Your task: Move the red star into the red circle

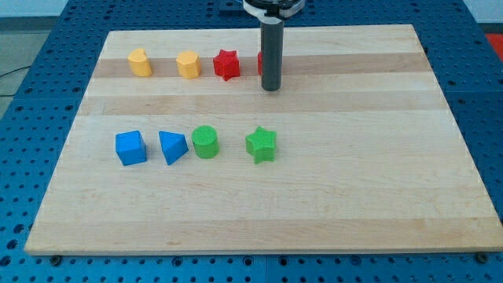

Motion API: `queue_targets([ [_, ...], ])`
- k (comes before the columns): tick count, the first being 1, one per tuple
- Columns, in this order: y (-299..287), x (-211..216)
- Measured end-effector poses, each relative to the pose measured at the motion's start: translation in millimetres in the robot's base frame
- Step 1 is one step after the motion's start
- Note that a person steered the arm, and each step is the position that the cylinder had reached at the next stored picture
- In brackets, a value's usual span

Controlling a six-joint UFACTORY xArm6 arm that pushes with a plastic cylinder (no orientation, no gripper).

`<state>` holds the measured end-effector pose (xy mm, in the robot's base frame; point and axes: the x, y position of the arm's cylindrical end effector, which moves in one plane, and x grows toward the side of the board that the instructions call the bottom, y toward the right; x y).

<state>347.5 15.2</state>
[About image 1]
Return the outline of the white and black tool flange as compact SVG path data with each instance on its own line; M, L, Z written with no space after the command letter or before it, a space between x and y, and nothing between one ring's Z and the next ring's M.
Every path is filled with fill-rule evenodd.
M258 19L288 20L305 6L305 0L243 0L244 10Z

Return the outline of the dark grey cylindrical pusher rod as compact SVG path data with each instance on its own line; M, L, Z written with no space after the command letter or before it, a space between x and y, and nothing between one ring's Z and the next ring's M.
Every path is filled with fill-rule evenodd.
M276 91L281 87L282 51L284 22L282 20L261 20L262 88Z

